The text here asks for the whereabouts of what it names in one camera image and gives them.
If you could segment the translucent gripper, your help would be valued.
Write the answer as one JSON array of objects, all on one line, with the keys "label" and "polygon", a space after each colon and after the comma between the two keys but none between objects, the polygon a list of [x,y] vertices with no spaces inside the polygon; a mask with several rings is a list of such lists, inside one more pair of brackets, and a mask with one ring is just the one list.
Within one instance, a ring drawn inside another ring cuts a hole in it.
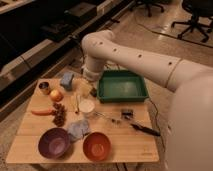
[{"label": "translucent gripper", "polygon": [[90,95],[93,86],[85,79],[76,80],[76,94],[80,97],[87,98]]}]

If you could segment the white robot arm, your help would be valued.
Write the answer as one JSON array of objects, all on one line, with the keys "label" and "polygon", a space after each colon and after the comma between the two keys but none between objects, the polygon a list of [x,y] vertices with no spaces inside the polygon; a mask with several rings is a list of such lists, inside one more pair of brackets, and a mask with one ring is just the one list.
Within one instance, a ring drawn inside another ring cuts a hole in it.
[{"label": "white robot arm", "polygon": [[83,76],[98,81],[112,61],[173,92],[164,171],[213,171],[213,67],[122,46],[114,38],[110,30],[82,38]]}]

